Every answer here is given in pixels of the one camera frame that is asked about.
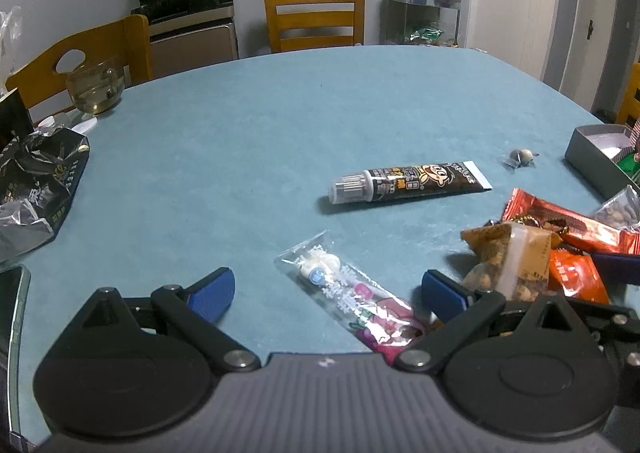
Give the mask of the small wrapped chocolate balls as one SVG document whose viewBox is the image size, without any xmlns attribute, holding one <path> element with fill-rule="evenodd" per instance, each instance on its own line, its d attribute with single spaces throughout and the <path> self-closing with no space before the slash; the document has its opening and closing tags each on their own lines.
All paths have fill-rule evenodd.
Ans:
<svg viewBox="0 0 640 453">
<path fill-rule="evenodd" d="M 522 167 L 528 167 L 533 165 L 538 153 L 534 153 L 528 148 L 521 148 L 521 150 L 511 150 L 511 152 L 503 158 L 503 164 L 512 169 L 518 169 Z"/>
</svg>

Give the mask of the black water dispenser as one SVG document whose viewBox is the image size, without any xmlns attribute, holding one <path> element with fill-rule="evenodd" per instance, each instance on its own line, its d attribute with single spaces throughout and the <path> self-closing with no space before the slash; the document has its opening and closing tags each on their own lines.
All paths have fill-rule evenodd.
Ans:
<svg viewBox="0 0 640 453">
<path fill-rule="evenodd" d="M 132 12 L 149 21 L 156 78 L 239 57 L 233 0 L 139 0 Z"/>
</svg>

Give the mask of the clear pink candy packet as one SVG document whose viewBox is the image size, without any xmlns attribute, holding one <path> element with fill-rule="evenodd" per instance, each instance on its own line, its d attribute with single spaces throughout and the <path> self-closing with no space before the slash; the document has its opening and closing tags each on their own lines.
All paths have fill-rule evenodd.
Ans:
<svg viewBox="0 0 640 453">
<path fill-rule="evenodd" d="M 328 231 L 276 258 L 277 267 L 371 351 L 393 363 L 426 334 L 413 307 L 346 258 Z"/>
</svg>

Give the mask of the black foil snack bag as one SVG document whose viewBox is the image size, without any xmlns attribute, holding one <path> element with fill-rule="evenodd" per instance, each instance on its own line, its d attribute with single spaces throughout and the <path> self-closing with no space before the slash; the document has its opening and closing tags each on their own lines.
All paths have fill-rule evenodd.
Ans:
<svg viewBox="0 0 640 453">
<path fill-rule="evenodd" d="M 14 260 L 58 235 L 90 155 L 85 135 L 34 131 L 1 153 L 1 260 Z"/>
</svg>

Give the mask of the tan nut snack bag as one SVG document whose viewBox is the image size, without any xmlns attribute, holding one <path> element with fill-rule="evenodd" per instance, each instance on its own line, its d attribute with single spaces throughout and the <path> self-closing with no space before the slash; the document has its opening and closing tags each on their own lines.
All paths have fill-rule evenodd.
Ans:
<svg viewBox="0 0 640 453">
<path fill-rule="evenodd" d="M 508 300 L 531 303 L 548 291 L 549 260 L 562 243 L 555 233 L 516 222 L 464 230 L 463 242 L 478 258 L 461 284 L 472 291 L 498 291 Z"/>
</svg>

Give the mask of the green cracker snack bag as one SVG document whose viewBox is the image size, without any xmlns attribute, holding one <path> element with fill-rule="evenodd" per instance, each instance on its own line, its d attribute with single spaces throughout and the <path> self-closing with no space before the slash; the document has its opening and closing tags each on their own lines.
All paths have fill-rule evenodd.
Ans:
<svg viewBox="0 0 640 453">
<path fill-rule="evenodd" d="M 614 162 L 634 184 L 640 184 L 640 119 L 634 123 L 629 138 L 630 145 L 618 153 Z"/>
</svg>

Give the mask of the small orange snack packet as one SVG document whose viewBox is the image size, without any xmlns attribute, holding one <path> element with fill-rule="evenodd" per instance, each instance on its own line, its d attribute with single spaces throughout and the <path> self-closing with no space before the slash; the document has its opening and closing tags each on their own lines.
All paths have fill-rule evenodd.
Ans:
<svg viewBox="0 0 640 453">
<path fill-rule="evenodd" d="M 549 287 L 590 303 L 608 305 L 610 298 L 600 274 L 588 255 L 567 249 L 552 249 L 549 257 Z"/>
</svg>

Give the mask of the wooden chair left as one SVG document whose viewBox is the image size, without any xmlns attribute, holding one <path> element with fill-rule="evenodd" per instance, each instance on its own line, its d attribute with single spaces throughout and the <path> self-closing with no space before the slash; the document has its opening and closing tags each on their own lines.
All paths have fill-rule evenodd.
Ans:
<svg viewBox="0 0 640 453">
<path fill-rule="evenodd" d="M 137 86 L 153 79 L 150 38 L 149 21 L 140 14 L 78 32 L 58 41 L 14 72 L 6 80 L 6 89 L 17 89 L 26 108 L 33 108 L 63 92 L 67 74 L 56 68 L 71 50 L 85 54 L 84 63 L 89 66 L 118 56 L 119 61 L 129 67 L 131 83 Z"/>
</svg>

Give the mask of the wooden chair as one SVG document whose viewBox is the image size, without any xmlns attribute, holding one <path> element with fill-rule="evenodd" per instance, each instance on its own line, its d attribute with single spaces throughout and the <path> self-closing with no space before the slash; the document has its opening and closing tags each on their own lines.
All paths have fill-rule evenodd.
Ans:
<svg viewBox="0 0 640 453">
<path fill-rule="evenodd" d="M 26 108 L 33 108 L 63 92 L 67 74 L 56 68 L 71 50 L 85 54 L 84 63 L 89 66 L 118 56 L 119 61 L 129 67 L 131 83 L 137 86 L 153 79 L 150 38 L 149 21 L 140 14 L 78 32 L 58 41 L 14 72 L 6 80 L 6 89 L 17 89 Z"/>
<path fill-rule="evenodd" d="M 361 46 L 366 0 L 264 0 L 270 50 Z"/>
<path fill-rule="evenodd" d="M 640 116 L 640 63 L 632 65 L 627 88 L 616 116 L 616 124 L 632 127 Z"/>
</svg>

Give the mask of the wooden chair centre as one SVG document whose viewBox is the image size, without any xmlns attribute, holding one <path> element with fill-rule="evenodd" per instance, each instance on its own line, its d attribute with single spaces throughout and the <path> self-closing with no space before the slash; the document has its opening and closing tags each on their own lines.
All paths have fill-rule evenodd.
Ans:
<svg viewBox="0 0 640 453">
<path fill-rule="evenodd" d="M 264 0 L 270 50 L 361 46 L 366 0 Z"/>
</svg>

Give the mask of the wooden chair right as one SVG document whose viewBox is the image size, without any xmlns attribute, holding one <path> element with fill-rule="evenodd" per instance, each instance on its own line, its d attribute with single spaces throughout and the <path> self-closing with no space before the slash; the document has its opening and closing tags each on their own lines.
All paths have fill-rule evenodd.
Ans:
<svg viewBox="0 0 640 453">
<path fill-rule="evenodd" d="M 632 65 L 627 88 L 616 116 L 616 124 L 632 127 L 640 116 L 640 63 Z"/>
</svg>

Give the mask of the glass bowl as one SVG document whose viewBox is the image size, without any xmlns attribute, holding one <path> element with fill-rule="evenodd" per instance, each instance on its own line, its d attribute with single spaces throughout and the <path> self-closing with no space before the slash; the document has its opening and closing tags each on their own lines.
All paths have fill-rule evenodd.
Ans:
<svg viewBox="0 0 640 453">
<path fill-rule="evenodd" d="M 81 65 L 66 78 L 73 106 L 82 113 L 100 115 L 114 107 L 125 89 L 124 66 L 117 56 L 93 65 Z"/>
</svg>

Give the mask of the clear bag of nuts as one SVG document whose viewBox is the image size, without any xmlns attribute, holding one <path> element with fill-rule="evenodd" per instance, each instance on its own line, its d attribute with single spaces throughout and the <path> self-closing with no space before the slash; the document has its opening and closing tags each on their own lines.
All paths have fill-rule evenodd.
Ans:
<svg viewBox="0 0 640 453">
<path fill-rule="evenodd" d="M 627 185 L 602 204 L 592 217 L 613 229 L 638 233 L 640 206 L 637 191 L 631 185 Z"/>
</svg>

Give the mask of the grey storage tray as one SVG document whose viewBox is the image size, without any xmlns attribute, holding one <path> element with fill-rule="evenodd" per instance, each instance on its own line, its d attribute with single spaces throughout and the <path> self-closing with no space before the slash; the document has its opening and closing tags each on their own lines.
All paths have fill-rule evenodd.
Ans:
<svg viewBox="0 0 640 453">
<path fill-rule="evenodd" d="M 631 130 L 621 124 L 590 124 L 574 129 L 565 160 L 603 198 L 610 198 L 627 185 L 639 185 L 620 169 L 617 161 L 631 148 Z"/>
</svg>

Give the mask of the orange-red snack bar wrapper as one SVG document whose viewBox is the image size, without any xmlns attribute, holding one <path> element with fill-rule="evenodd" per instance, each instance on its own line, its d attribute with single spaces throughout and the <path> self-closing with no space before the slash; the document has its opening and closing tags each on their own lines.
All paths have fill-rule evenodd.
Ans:
<svg viewBox="0 0 640 453">
<path fill-rule="evenodd" d="M 558 234 L 565 243 L 587 253 L 638 255 L 639 234 L 617 230 L 515 187 L 501 220 L 521 221 Z"/>
</svg>

